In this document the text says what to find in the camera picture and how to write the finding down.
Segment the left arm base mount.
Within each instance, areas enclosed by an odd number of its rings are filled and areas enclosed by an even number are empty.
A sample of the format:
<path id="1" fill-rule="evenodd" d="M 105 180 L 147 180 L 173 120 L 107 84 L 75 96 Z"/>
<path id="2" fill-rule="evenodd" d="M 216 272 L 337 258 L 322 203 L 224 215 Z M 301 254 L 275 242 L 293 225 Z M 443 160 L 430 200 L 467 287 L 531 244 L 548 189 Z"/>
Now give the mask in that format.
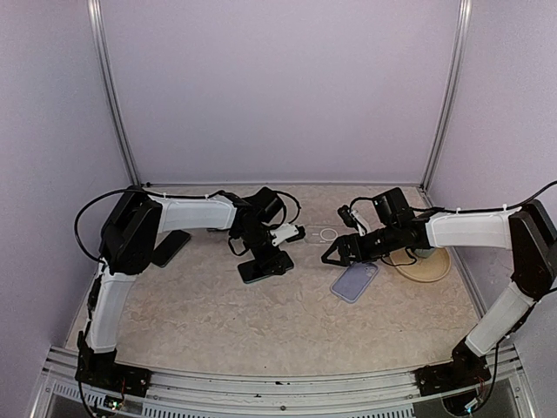
<path id="1" fill-rule="evenodd" d="M 145 398 L 151 381 L 151 370 L 116 362 L 117 350 L 96 353 L 86 342 L 84 332 L 77 337 L 77 382 L 123 395 Z"/>

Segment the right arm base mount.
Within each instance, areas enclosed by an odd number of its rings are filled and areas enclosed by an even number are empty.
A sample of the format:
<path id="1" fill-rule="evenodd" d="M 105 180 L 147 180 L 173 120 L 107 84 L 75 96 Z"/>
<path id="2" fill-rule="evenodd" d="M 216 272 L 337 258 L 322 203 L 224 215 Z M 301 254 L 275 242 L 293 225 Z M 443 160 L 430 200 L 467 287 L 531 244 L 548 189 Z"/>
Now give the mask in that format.
<path id="1" fill-rule="evenodd" d="M 492 378 L 486 356 L 477 356 L 465 339 L 454 347 L 450 361 L 419 367 L 413 374 L 421 396 L 470 387 Z"/>

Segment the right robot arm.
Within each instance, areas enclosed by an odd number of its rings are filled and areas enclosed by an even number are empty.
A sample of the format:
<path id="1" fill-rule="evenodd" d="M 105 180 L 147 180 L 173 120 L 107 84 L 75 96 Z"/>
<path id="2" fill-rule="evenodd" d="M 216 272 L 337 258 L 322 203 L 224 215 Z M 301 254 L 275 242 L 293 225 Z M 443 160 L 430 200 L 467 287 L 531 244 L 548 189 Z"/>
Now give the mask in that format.
<path id="1" fill-rule="evenodd" d="M 499 208 L 417 209 L 408 204 L 404 193 L 396 187 L 370 201 L 382 227 L 370 230 L 352 205 L 341 206 L 338 214 L 354 232 L 336 238 L 323 253 L 323 263 L 349 267 L 380 260 L 400 249 L 492 247 L 511 251 L 513 273 L 509 285 L 463 340 L 468 353 L 446 365 L 446 380 L 455 387 L 466 385 L 479 372 L 477 358 L 515 332 L 535 305 L 555 292 L 553 221 L 536 197 Z"/>

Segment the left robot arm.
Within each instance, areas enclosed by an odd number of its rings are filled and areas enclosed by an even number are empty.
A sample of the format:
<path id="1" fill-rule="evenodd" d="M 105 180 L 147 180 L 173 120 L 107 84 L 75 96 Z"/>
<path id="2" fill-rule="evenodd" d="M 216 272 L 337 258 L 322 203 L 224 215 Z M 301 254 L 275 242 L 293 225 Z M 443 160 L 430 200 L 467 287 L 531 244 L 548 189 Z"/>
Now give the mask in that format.
<path id="1" fill-rule="evenodd" d="M 286 220 L 273 222 L 287 209 L 284 194 L 267 186 L 247 197 L 226 191 L 167 195 L 134 186 L 117 195 L 101 228 L 98 253 L 85 252 L 97 264 L 97 277 L 88 301 L 88 322 L 77 340 L 80 350 L 94 354 L 86 365 L 89 375 L 106 388 L 122 378 L 121 367 L 107 354 L 117 350 L 117 326 L 132 285 L 149 265 L 172 260 L 190 230 L 225 231 L 230 243 L 241 241 L 243 250 L 234 254 L 252 256 L 238 266 L 245 283 L 291 270 L 292 259 L 280 246 L 299 231 Z"/>

